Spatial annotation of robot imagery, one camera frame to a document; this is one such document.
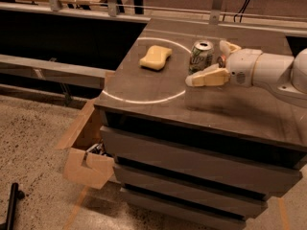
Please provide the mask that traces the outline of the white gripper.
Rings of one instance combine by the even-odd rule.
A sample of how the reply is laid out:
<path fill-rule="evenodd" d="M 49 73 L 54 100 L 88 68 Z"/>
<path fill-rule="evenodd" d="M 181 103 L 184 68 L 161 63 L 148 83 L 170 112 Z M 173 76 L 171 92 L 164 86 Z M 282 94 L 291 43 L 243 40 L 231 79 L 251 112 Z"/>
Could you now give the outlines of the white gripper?
<path fill-rule="evenodd" d="M 261 50 L 242 49 L 226 40 L 220 41 L 220 51 L 227 58 L 226 68 L 218 63 L 202 71 L 189 75 L 185 83 L 191 87 L 221 86 L 230 79 L 231 84 L 251 87 L 252 74 L 257 59 L 263 54 Z"/>

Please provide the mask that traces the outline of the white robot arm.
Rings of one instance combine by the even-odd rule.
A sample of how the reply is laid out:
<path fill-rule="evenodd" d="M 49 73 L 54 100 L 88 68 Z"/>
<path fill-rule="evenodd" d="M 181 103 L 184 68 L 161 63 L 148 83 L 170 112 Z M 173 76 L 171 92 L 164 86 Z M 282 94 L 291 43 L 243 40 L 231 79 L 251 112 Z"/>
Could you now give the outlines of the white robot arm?
<path fill-rule="evenodd" d="M 268 54 L 220 41 L 222 62 L 188 76 L 190 87 L 222 86 L 227 83 L 259 87 L 277 99 L 300 107 L 307 106 L 307 50 L 296 57 Z"/>

